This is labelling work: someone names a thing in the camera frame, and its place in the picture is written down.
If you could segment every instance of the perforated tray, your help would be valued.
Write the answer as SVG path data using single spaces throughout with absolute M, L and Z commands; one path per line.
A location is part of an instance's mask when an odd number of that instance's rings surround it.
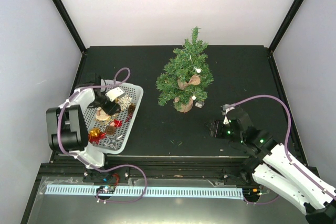
M 111 80 L 105 80 L 105 82 L 107 85 L 113 84 L 113 81 Z M 132 103 L 135 104 L 135 111 L 133 112 L 132 119 L 130 119 L 129 122 L 126 122 L 126 119 L 128 118 L 127 110 L 121 111 L 118 114 L 116 119 L 122 121 L 122 126 L 117 128 L 114 135 L 106 135 L 106 137 L 101 139 L 99 144 L 96 146 L 96 148 L 104 153 L 119 154 L 124 150 L 143 96 L 143 89 L 140 86 L 123 83 L 119 87 L 132 98 Z M 105 125 L 104 122 L 96 120 L 96 111 L 97 109 L 86 109 L 84 111 L 83 114 L 86 127 L 88 131 L 92 128 L 99 128 L 101 132 L 104 132 L 107 125 Z

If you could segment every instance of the gray wall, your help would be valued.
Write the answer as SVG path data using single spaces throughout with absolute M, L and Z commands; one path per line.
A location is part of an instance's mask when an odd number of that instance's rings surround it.
M 0 0 L 0 216 L 20 223 L 41 162 L 45 111 L 67 97 L 80 52 L 51 0 Z
M 275 59 L 308 162 L 336 186 L 336 0 L 304 0 Z

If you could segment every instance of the black frame post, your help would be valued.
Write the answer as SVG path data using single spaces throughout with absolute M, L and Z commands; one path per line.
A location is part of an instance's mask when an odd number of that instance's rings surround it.
M 270 53 L 273 53 L 277 48 L 278 44 L 280 43 L 282 37 L 284 36 L 287 28 L 289 27 L 291 21 L 293 20 L 296 12 L 299 10 L 303 1 L 304 0 L 294 0 L 294 2 L 292 3 L 292 6 L 289 8 L 289 11 L 285 16 L 285 19 L 282 21 L 282 24 L 279 30 L 277 31 L 271 45 L 268 47 Z
M 82 39 L 80 38 L 75 25 L 73 24 L 66 8 L 64 7 L 62 0 L 52 0 L 54 5 L 56 6 L 58 12 L 60 13 L 62 19 L 64 20 L 65 24 L 67 25 L 73 39 L 75 40 L 79 50 L 82 52 L 82 54 L 84 54 L 86 52 L 86 47 L 82 41 Z

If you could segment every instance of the green pine branch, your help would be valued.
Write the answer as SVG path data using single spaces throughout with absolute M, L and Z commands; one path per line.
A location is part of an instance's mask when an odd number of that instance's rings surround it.
M 167 101 L 173 100 L 176 97 L 178 102 L 174 103 L 177 110 L 182 105 L 189 103 L 190 97 L 196 96 L 198 101 L 204 101 L 207 98 L 205 88 L 213 81 L 213 75 L 205 62 L 207 55 L 203 50 L 208 44 L 198 38 L 198 27 L 192 29 L 191 41 L 185 39 L 182 49 L 175 48 L 173 52 L 175 58 L 170 59 L 169 63 L 164 66 L 165 73 L 162 73 L 156 81 L 157 89 L 161 91 L 159 96 L 159 105 L 163 106 Z M 201 73 L 197 73 L 196 69 L 201 69 Z M 201 80 L 199 85 L 188 85 L 183 90 L 179 88 L 177 80 L 181 82 L 189 82 L 190 78 L 198 74 Z

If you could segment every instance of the black table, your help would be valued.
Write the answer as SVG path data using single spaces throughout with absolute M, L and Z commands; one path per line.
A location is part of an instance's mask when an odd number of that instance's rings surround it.
M 130 137 L 121 156 L 242 157 L 243 152 L 227 140 L 210 137 L 204 124 L 222 119 L 220 106 L 257 94 L 278 97 L 277 88 L 263 46 L 209 46 L 207 62 L 214 82 L 207 88 L 203 108 L 177 112 L 173 102 L 158 105 L 157 77 L 178 46 L 97 46 L 90 47 L 81 73 L 95 72 L 113 79 L 122 67 L 131 69 L 129 83 L 139 85 L 144 95 Z M 126 77 L 120 74 L 119 80 Z M 284 141 L 287 122 L 282 107 L 270 99 L 258 99 L 242 105 L 257 128 Z

